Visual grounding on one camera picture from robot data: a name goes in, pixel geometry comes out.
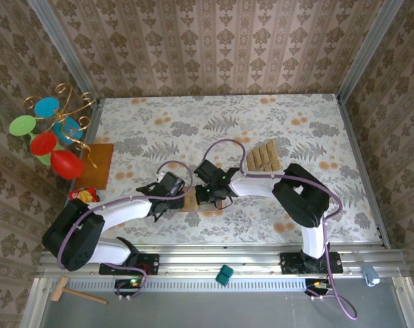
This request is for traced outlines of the white and blue clip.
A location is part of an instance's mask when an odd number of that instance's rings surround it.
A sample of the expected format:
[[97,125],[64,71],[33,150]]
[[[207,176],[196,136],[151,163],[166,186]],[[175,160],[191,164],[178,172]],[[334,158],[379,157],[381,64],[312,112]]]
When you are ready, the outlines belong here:
[[365,265],[362,267],[362,271],[367,286],[374,287],[380,283],[381,279],[373,266]]

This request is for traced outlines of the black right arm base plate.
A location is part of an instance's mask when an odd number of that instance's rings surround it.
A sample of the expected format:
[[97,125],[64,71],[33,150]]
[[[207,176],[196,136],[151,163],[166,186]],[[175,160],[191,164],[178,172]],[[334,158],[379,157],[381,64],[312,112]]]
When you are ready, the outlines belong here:
[[[312,258],[300,252],[284,252],[280,253],[281,272],[284,275],[291,274],[327,274],[328,266],[326,256],[323,255],[319,259]],[[329,253],[329,264],[331,272],[338,274],[343,273],[343,266],[340,255],[337,252]]]

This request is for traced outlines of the small circuit board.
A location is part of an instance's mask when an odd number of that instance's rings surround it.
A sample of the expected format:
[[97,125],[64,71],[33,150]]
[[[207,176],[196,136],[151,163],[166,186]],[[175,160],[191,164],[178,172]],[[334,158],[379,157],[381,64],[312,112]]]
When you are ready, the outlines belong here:
[[117,279],[114,283],[115,294],[119,300],[131,300],[143,288],[145,278]]
[[305,280],[305,294],[309,296],[319,297],[321,295],[327,295],[332,290],[333,287],[328,279]]

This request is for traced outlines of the red wine glass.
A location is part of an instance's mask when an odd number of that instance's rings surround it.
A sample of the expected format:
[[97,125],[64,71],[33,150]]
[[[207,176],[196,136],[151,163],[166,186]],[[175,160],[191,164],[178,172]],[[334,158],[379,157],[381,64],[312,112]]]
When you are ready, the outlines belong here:
[[36,156],[50,155],[53,170],[65,180],[75,180],[84,170],[84,164],[69,150],[56,150],[58,139],[52,133],[41,133],[30,143],[31,153]]

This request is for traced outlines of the red yellow snack packet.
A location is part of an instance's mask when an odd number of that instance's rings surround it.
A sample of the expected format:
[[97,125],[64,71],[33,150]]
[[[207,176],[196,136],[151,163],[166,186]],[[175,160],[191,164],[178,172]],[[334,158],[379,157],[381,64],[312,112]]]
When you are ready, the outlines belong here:
[[85,203],[99,202],[100,197],[93,187],[83,187],[68,192],[69,200],[79,199]]

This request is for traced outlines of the small wooden mallet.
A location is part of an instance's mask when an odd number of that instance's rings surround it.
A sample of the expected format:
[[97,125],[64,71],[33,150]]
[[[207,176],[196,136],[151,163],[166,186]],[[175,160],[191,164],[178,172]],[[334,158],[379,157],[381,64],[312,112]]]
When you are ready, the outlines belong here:
[[103,305],[107,305],[109,303],[105,299],[101,299],[99,297],[95,297],[93,295],[89,295],[89,294],[86,294],[84,292],[79,292],[79,291],[76,291],[76,290],[69,289],[67,287],[68,282],[69,282],[69,278],[66,277],[66,276],[61,276],[58,279],[58,281],[57,281],[57,283],[56,283],[56,285],[53,289],[53,292],[51,294],[51,297],[50,297],[51,301],[59,301],[63,294],[71,294],[71,295],[74,295],[74,296],[77,296],[77,297],[80,297],[80,298],[83,298],[83,299],[87,299],[89,301],[94,301],[94,302],[97,302],[97,303],[100,303],[100,304],[103,304]]

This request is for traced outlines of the wooden slatted mat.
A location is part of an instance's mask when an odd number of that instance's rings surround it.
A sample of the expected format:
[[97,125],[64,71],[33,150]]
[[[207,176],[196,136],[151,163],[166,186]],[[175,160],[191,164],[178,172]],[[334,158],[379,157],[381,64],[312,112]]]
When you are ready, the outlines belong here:
[[246,156],[247,170],[251,172],[277,172],[283,169],[274,139],[250,150]]

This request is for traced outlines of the green wine glass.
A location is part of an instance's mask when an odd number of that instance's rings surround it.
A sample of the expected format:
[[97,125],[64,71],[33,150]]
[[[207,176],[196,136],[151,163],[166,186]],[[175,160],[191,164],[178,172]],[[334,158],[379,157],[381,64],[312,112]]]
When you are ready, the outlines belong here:
[[[29,148],[31,149],[32,141],[40,134],[33,132],[36,127],[37,120],[31,115],[21,115],[15,118],[9,126],[9,132],[16,137],[29,136]],[[59,144],[58,140],[53,150],[62,150],[63,148]],[[51,166],[51,153],[45,155],[34,155],[43,165]]]

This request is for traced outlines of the aluminium frame post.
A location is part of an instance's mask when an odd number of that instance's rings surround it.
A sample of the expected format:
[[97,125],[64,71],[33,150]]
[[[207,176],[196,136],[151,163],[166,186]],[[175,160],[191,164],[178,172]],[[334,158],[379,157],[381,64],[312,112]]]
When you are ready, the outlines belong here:
[[81,91],[93,92],[97,96],[98,91],[92,85],[86,69],[81,64],[72,43],[63,31],[50,5],[46,0],[28,1]]
[[352,94],[402,4],[403,0],[384,0],[337,93],[341,103]]

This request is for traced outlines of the aluminium mounting rail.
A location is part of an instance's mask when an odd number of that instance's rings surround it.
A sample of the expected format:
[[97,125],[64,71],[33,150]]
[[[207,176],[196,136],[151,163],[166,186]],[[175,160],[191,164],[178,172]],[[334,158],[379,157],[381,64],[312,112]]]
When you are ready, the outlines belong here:
[[[336,277],[363,277],[362,267],[371,265],[381,277],[406,277],[409,266],[399,249],[378,245],[333,245],[340,255],[343,273]],[[299,252],[297,245],[152,245],[140,248],[143,254],[158,254],[158,277],[213,278],[228,265],[234,276],[244,277],[324,277],[326,274],[284,275],[279,264],[280,253]]]

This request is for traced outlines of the blue wine glass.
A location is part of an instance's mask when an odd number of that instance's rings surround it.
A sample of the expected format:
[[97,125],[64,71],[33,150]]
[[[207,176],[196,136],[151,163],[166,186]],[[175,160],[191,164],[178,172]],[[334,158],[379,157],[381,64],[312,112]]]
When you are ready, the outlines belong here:
[[54,119],[52,131],[64,144],[70,145],[74,140],[82,138],[80,125],[69,115],[60,114],[59,101],[56,98],[46,97],[39,100],[34,107],[34,113],[40,118]]

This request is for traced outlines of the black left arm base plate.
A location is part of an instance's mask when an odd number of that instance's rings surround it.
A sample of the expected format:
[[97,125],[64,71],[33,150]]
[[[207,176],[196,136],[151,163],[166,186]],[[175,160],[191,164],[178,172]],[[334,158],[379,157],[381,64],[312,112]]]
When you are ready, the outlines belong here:
[[159,255],[158,254],[143,254],[139,253],[137,257],[128,259],[124,264],[121,264],[124,269],[115,269],[106,264],[101,264],[99,267],[100,275],[141,275],[139,271],[127,269],[127,267],[135,267],[146,272],[146,275],[158,275]]

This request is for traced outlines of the teal green box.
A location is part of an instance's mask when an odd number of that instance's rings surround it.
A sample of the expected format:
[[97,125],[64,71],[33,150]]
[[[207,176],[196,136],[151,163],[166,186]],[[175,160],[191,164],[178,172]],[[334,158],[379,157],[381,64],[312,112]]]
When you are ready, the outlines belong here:
[[221,284],[222,286],[226,286],[229,283],[230,278],[232,277],[233,273],[234,273],[234,270],[230,266],[224,264],[220,268],[215,278],[215,281]]

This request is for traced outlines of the brown wooden stand base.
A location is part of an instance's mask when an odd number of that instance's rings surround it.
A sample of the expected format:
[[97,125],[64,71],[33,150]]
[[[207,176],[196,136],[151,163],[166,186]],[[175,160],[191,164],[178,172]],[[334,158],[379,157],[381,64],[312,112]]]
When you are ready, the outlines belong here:
[[83,173],[75,180],[74,189],[93,187],[105,190],[109,179],[109,171],[113,155],[112,143],[95,143],[89,145],[82,156]]

